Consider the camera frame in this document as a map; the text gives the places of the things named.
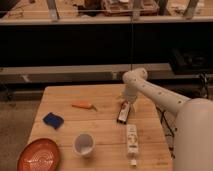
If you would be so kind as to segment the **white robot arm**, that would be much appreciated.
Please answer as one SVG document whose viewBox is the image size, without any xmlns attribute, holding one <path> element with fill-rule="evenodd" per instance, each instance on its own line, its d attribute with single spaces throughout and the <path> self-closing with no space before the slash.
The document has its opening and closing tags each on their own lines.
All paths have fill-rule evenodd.
<svg viewBox="0 0 213 171">
<path fill-rule="evenodd" d="M 213 171 L 213 101 L 189 98 L 147 80 L 145 68 L 125 72 L 124 99 L 134 103 L 141 92 L 175 117 L 173 171 Z"/>
</svg>

